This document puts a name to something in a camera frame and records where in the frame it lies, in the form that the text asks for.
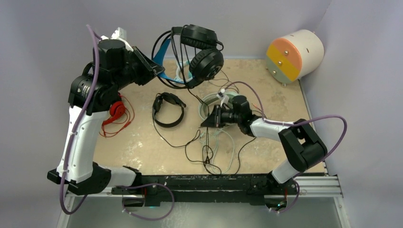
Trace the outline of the black blue gaming headphones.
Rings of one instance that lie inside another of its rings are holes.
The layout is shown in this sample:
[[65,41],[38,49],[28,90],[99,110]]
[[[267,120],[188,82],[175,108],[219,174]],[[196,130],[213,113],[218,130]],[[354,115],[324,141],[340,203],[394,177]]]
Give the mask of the black blue gaming headphones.
[[[162,65],[170,46],[176,63],[190,61],[190,65],[184,68],[185,73],[182,71],[183,84],[174,82],[165,72],[158,74],[157,78],[163,85],[175,90],[191,90],[214,79],[224,65],[222,49],[218,49],[218,45],[224,47],[214,30],[193,24],[172,27],[154,42],[151,59]],[[193,75],[189,82],[185,79],[187,71]]]

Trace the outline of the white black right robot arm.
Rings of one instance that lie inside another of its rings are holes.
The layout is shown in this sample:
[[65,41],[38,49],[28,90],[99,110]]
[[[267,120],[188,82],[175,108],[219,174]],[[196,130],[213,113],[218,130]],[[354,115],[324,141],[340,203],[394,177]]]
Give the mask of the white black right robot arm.
[[270,172],[272,177],[267,180],[267,188],[272,193],[279,193],[288,180],[305,172],[327,155],[327,147],[305,119],[296,122],[268,120],[253,114],[243,95],[233,97],[232,107],[215,105],[201,127],[222,128],[228,124],[236,124],[243,134],[250,137],[281,142],[286,160]]

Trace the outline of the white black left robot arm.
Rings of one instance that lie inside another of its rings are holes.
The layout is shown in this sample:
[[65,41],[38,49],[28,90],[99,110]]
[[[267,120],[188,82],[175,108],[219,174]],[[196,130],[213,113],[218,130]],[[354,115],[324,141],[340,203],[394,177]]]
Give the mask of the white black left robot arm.
[[94,162],[96,142],[119,91],[132,83],[143,86],[163,71],[162,63],[149,59],[136,47],[127,47],[117,39],[100,41],[93,48],[93,60],[71,84],[65,150],[47,178],[76,195],[96,194],[115,186],[137,194],[142,187],[136,178],[138,171]]

